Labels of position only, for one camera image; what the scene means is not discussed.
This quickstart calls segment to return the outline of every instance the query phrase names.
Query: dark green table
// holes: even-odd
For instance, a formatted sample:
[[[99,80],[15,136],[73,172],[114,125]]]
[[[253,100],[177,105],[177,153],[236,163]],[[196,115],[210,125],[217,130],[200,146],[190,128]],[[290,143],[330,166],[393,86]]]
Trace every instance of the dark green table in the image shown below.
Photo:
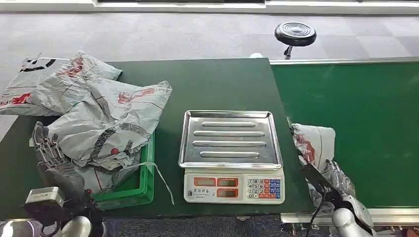
[[[415,171],[419,165],[419,60],[289,61],[266,59],[112,63],[120,81],[149,85],[167,80],[172,96],[156,130],[156,163],[173,191],[170,205],[155,178],[151,204],[109,211],[109,216],[162,218],[202,215],[261,215],[311,212],[299,174],[285,114],[293,122],[333,127],[335,158],[368,208],[418,210]],[[185,110],[268,110],[275,118],[286,176],[282,205],[188,204],[177,166]],[[18,205],[28,190],[41,187],[33,152],[27,146],[36,120],[19,117],[0,143],[3,194],[0,218],[25,217]]]
[[[419,207],[419,59],[273,62],[293,122],[332,127],[368,208]]]
[[[151,204],[108,211],[108,216],[159,218],[202,215],[260,215],[281,212],[308,212],[312,205],[288,129],[275,79],[267,59],[221,59],[187,61],[150,61],[111,63],[123,70],[119,81],[139,86],[167,80],[172,95],[155,132],[155,161],[167,180],[176,202],[155,177],[155,195]],[[178,155],[186,110],[262,110],[272,112],[284,162],[286,199],[281,205],[189,204],[183,199],[183,169]],[[28,147],[33,125],[51,118],[19,117],[0,143],[4,164],[0,178],[4,182],[1,216],[25,217],[22,208],[28,191],[42,186],[36,172],[34,152]]]

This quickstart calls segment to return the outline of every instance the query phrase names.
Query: stool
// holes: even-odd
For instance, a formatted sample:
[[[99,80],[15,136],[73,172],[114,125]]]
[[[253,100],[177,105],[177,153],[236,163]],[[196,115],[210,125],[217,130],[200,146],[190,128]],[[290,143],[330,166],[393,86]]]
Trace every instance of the stool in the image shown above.
[[[285,50],[285,59],[291,58],[291,50],[293,47],[309,46],[316,40],[316,30],[306,24],[299,22],[286,22],[277,26],[275,29],[275,38],[288,45]]]

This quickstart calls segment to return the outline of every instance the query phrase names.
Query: crumpled plastic bag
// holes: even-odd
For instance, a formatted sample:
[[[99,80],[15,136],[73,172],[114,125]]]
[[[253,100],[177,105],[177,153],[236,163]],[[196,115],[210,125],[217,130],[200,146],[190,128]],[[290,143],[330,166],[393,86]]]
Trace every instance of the crumpled plastic bag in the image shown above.
[[[61,113],[28,102],[37,85],[56,72],[68,59],[27,58],[19,74],[0,97],[0,115],[59,116]]]
[[[132,165],[140,163],[141,152],[133,154],[134,160]],[[137,169],[121,169],[115,171],[106,171],[97,169],[94,166],[79,167],[75,166],[75,170],[84,178],[84,189],[90,189],[93,194],[100,194],[110,191],[127,177],[129,177]]]
[[[134,150],[156,129],[172,88],[167,81],[145,87],[103,78],[85,82],[90,93],[49,131],[59,135],[63,153],[79,166],[132,165]]]
[[[333,161],[335,130],[329,127],[298,123],[291,124],[291,129],[295,147],[299,150],[298,158],[301,165],[313,164],[339,193],[356,197],[353,183]],[[322,195],[307,180],[306,182],[313,204],[318,207],[322,202]],[[334,209],[335,206],[332,203],[324,202],[319,215],[332,214]]]
[[[58,71],[38,84],[29,96],[28,103],[65,114],[87,95],[87,81],[96,78],[116,80],[121,72],[79,51]]]

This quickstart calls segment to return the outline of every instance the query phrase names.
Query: robotic hand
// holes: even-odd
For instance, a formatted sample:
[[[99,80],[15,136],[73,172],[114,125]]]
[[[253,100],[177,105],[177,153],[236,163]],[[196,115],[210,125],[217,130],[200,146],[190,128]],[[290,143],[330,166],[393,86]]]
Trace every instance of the robotic hand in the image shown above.
[[[37,168],[47,188],[33,189],[24,204],[30,216],[42,224],[42,236],[104,237],[107,236],[102,211],[84,190],[84,179],[62,153],[58,135],[49,138],[48,127],[37,122],[32,133]],[[55,230],[44,233],[46,226],[56,223]]]
[[[342,237],[375,237],[374,224],[365,206],[350,194],[339,192],[316,167],[307,164],[301,169],[304,177],[335,206],[333,225]]]

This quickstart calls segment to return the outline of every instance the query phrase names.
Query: red digital display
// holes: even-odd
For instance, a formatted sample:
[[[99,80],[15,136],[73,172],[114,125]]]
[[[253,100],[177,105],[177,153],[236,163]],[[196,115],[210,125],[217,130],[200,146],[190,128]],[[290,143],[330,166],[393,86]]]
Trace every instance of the red digital display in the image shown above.
[[[217,198],[237,198],[238,195],[238,189],[217,189]]]
[[[218,187],[237,187],[239,184],[238,178],[218,178],[217,186]]]
[[[215,178],[194,177],[195,186],[215,187]]]

